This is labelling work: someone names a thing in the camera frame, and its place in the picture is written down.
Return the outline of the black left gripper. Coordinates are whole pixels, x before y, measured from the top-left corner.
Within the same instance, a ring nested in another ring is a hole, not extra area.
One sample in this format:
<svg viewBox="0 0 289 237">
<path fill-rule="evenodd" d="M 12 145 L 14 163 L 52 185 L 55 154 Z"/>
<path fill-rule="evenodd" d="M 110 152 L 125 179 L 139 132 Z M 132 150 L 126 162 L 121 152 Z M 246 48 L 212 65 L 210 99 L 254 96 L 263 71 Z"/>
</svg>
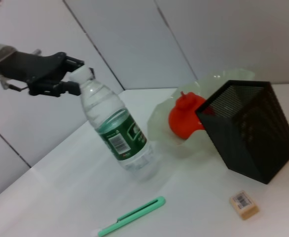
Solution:
<svg viewBox="0 0 289 237">
<path fill-rule="evenodd" d="M 84 61 L 69 57 L 64 52 L 51 56 L 15 51 L 0 62 L 0 75 L 6 79 L 13 79 L 28 84 L 31 96 L 46 95 L 60 97 L 69 93 L 79 96 L 79 84 L 72 81 L 61 81 L 66 72 L 74 72 L 84 65 Z"/>
</svg>

